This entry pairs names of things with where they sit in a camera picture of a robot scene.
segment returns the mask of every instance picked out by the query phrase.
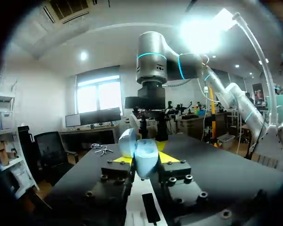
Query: black table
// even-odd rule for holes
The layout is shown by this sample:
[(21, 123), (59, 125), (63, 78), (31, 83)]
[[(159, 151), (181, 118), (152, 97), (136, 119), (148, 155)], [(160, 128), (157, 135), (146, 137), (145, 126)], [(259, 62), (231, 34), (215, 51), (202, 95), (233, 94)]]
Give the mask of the black table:
[[(57, 202), (80, 199), (90, 190), (101, 175), (101, 165), (121, 156), (118, 145), (107, 145), (113, 153), (100, 157), (88, 152), (53, 187), (45, 201), (54, 206)], [(277, 171), (241, 156), (220, 150), (184, 134), (169, 136), (164, 153), (179, 160), (186, 160), (200, 188), (210, 199), (228, 205), (234, 201), (253, 197), (260, 189), (269, 196), (276, 194), (283, 184), (283, 172)], [(158, 176), (150, 178), (158, 202), (163, 203)]]

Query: computer monitor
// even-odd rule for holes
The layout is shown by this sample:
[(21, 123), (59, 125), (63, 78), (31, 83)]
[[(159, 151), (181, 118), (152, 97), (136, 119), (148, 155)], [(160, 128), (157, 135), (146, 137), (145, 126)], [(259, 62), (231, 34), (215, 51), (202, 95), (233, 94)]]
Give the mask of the computer monitor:
[(81, 125), (99, 123), (99, 111), (80, 113)]
[(65, 126), (72, 127), (72, 126), (80, 126), (80, 114), (72, 114), (65, 116)]
[(99, 110), (99, 122), (121, 120), (121, 111), (119, 107)]

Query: air conditioning vent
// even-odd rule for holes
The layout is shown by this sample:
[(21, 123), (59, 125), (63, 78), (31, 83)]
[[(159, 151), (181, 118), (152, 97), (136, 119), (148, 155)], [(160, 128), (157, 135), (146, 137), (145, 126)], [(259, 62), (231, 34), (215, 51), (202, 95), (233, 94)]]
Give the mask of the air conditioning vent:
[(48, 0), (44, 12), (52, 23), (64, 24), (89, 13), (92, 0)]

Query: window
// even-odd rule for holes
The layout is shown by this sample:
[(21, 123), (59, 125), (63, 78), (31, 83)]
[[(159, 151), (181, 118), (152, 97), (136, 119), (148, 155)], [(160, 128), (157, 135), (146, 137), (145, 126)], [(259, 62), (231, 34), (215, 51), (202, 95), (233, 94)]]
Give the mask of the window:
[(119, 75), (78, 83), (79, 113), (119, 107), (123, 115)]

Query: black chair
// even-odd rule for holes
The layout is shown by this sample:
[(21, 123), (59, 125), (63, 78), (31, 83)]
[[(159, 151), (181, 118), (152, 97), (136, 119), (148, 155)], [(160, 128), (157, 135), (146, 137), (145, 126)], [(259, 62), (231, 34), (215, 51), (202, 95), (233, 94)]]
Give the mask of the black chair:
[(79, 161), (78, 154), (65, 151), (58, 132), (38, 134), (34, 139), (40, 153), (45, 179), (54, 186), (73, 167), (73, 164), (68, 162), (67, 154), (74, 155), (76, 163)]

